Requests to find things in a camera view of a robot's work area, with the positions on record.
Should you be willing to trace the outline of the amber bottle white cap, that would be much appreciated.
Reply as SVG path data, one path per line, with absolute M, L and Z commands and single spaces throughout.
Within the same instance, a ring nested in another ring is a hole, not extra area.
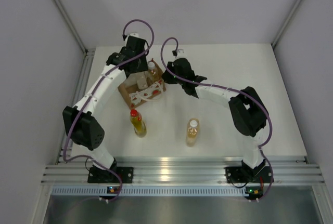
M 198 139 L 200 123 L 197 118 L 191 118 L 187 124 L 186 145 L 193 147 Z
M 147 65 L 148 65 L 148 78 L 151 81 L 151 83 L 160 81 L 161 76 L 156 64 L 153 61 L 149 61 Z

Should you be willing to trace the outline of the clear bottle dark cap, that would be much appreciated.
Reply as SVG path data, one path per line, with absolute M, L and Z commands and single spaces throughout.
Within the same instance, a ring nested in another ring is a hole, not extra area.
M 145 72 L 132 73 L 129 77 L 132 84 L 136 83 L 139 90 L 144 90 L 148 88 L 148 82 Z

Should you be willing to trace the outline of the yellow bottle red cap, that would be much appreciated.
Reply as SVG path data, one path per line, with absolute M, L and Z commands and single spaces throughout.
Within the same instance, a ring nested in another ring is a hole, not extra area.
M 136 109 L 130 111 L 130 121 L 134 127 L 136 135 L 140 138 L 145 137 L 147 134 L 146 125 L 142 115 Z

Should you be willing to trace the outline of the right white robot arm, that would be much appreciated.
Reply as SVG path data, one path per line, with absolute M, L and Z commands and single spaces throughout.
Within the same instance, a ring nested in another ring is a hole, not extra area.
M 235 128 L 242 134 L 243 159 L 241 171 L 245 179 L 254 181 L 261 175 L 266 160 L 259 151 L 267 117 L 263 103 L 252 87 L 234 92 L 230 89 L 214 87 L 206 77 L 192 70 L 186 58 L 176 58 L 168 62 L 162 79 L 167 84 L 179 84 L 186 94 L 205 99 L 230 110 Z

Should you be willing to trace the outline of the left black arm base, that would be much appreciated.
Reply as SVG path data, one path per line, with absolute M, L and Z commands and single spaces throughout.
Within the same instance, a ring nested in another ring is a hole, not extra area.
M 133 181 L 133 167 L 117 167 L 116 174 L 119 176 L 123 183 L 132 183 Z M 118 183 L 118 178 L 106 170 L 92 166 L 89 169 L 88 183 Z

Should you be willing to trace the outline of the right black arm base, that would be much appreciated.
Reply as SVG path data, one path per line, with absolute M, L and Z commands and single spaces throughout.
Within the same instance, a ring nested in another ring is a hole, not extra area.
M 228 183 L 250 183 L 258 180 L 260 173 L 257 169 L 247 169 L 241 166 L 229 166 L 225 168 Z

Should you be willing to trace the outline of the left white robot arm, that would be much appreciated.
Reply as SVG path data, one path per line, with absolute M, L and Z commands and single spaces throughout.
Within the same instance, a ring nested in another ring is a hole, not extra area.
M 72 107 L 63 110 L 63 121 L 66 130 L 66 144 L 71 140 L 81 151 L 79 155 L 67 157 L 64 150 L 63 158 L 69 162 L 76 158 L 88 158 L 100 169 L 99 175 L 106 182 L 117 178 L 116 160 L 103 144 L 105 131 L 98 119 L 104 106 L 112 94 L 127 79 L 131 73 L 138 71 L 143 64 L 136 56 L 145 58 L 146 40 L 138 33 L 125 36 L 125 46 L 119 52 L 112 53 L 106 61 L 100 76 L 88 92 Z

